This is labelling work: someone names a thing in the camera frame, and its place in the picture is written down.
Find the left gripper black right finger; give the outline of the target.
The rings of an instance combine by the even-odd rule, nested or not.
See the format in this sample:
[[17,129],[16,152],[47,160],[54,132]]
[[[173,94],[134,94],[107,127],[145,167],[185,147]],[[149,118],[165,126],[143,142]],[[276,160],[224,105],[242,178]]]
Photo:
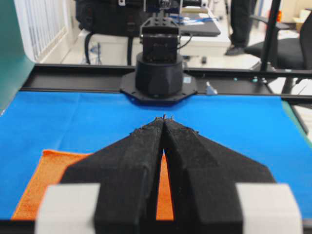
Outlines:
[[175,220],[191,234],[300,234],[287,184],[267,166],[174,120],[164,122]]

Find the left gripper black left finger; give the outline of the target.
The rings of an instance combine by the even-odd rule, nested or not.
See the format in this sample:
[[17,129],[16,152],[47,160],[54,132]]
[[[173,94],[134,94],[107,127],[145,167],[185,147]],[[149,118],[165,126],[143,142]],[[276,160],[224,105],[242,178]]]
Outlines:
[[137,234],[156,216],[163,120],[67,167],[47,188],[38,234]]

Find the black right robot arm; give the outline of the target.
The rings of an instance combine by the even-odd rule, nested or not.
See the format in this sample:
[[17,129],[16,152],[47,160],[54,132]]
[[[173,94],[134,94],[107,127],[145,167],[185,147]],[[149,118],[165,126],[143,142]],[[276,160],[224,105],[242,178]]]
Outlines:
[[143,51],[136,57],[135,85],[148,95],[169,96],[182,89],[182,56],[177,53],[178,25],[160,14],[141,27]]

